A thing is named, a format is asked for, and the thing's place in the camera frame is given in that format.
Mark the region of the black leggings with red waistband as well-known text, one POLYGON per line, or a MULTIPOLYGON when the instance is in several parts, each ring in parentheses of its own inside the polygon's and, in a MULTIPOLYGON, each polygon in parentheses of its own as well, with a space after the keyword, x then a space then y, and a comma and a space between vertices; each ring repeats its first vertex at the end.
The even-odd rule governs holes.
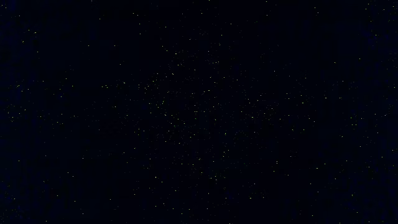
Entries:
POLYGON ((396 1, 2 1, 2 223, 396 223, 396 1))

